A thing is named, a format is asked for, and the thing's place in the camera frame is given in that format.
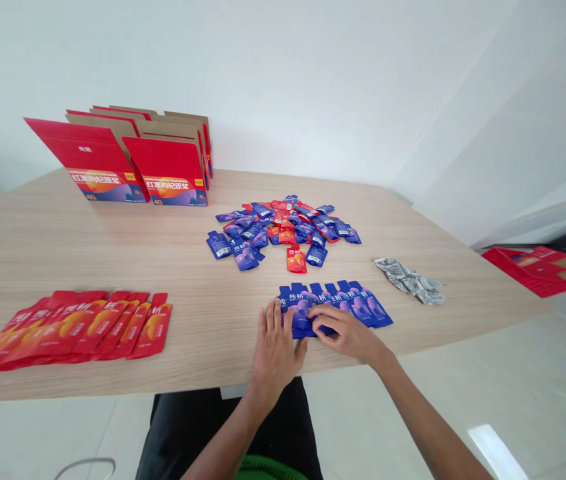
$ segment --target right hand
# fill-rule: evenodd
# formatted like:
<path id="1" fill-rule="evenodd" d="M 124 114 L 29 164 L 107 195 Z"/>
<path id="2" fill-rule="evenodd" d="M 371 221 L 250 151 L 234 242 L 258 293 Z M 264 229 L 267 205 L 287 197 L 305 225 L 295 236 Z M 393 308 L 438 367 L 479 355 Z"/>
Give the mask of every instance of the right hand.
<path id="1" fill-rule="evenodd" d="M 314 318 L 311 328 L 321 343 L 338 353 L 356 357 L 374 369 L 386 356 L 393 356 L 371 329 L 348 312 L 332 305 L 317 305 L 309 311 L 308 318 Z M 328 337 L 320 330 L 322 325 L 336 330 L 338 337 Z"/>

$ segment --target finger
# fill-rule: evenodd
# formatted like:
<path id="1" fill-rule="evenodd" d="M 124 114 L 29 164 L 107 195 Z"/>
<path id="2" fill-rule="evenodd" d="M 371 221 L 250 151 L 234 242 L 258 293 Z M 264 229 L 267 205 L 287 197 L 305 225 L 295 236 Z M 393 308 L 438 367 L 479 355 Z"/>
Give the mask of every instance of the finger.
<path id="1" fill-rule="evenodd" d="M 267 331 L 274 331 L 274 300 L 267 304 Z"/>
<path id="2" fill-rule="evenodd" d="M 294 318 L 294 310 L 287 310 L 285 313 L 285 318 L 283 319 L 283 329 L 285 331 L 285 336 L 291 338 L 291 323 Z"/>
<path id="3" fill-rule="evenodd" d="M 283 330 L 283 322 L 281 320 L 281 301 L 274 299 L 274 331 Z"/>
<path id="4" fill-rule="evenodd" d="M 318 323 L 319 326 L 324 325 L 326 327 L 334 329 L 338 333 L 340 333 L 339 330 L 340 330 L 340 328 L 342 328 L 342 324 L 338 320 L 333 319 L 332 317 L 327 317 L 325 315 L 319 315 L 318 317 L 314 318 L 314 320 L 312 321 L 312 324 L 311 324 L 312 330 L 315 331 L 315 329 L 317 327 L 314 327 L 314 325 L 316 325 L 317 323 Z"/>
<path id="5" fill-rule="evenodd" d="M 265 320 L 265 309 L 261 307 L 258 314 L 258 334 L 264 335 L 267 331 L 267 320 Z"/>
<path id="6" fill-rule="evenodd" d="M 301 369 L 303 366 L 303 362 L 305 361 L 305 356 L 307 354 L 307 345 L 309 344 L 309 339 L 305 337 L 304 339 L 298 340 L 296 344 L 296 368 L 298 370 Z"/>
<path id="7" fill-rule="evenodd" d="M 316 305 L 309 311 L 308 318 L 314 318 L 316 315 L 326 315 L 336 320 L 345 320 L 347 313 L 334 307 L 333 305 Z"/>

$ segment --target cardboard box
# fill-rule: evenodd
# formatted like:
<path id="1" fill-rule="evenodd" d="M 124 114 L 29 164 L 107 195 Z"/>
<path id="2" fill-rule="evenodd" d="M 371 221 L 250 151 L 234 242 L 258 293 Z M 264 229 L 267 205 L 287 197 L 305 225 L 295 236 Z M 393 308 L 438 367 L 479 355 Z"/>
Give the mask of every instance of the cardboard box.
<path id="1" fill-rule="evenodd" d="M 123 137 L 154 205 L 206 207 L 198 142 L 176 140 Z"/>
<path id="2" fill-rule="evenodd" d="M 138 168 L 109 128 L 26 118 L 88 200 L 146 203 Z"/>

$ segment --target red box on floor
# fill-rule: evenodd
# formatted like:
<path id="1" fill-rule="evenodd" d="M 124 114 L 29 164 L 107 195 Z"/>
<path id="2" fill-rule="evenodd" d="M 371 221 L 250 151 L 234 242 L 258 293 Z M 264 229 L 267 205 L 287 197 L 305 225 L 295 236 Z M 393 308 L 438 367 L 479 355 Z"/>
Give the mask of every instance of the red box on floor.
<path id="1" fill-rule="evenodd" d="M 483 258 L 540 298 L 566 292 L 566 254 L 538 247 L 532 252 L 494 247 Z"/>

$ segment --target white wall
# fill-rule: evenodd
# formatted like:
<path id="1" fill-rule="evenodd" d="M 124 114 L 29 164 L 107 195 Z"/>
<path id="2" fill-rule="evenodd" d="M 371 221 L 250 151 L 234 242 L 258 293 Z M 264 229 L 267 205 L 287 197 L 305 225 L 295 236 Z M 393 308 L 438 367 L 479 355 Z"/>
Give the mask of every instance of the white wall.
<path id="1" fill-rule="evenodd" d="M 565 182 L 566 2 L 524 1 L 391 186 L 462 242 L 481 247 L 510 220 L 542 209 L 547 195 L 564 197 Z M 530 223 L 530 230 L 542 227 Z"/>
<path id="2" fill-rule="evenodd" d="M 0 1 L 0 193 L 58 168 L 22 117 L 208 115 L 218 168 L 388 185 L 516 0 Z"/>

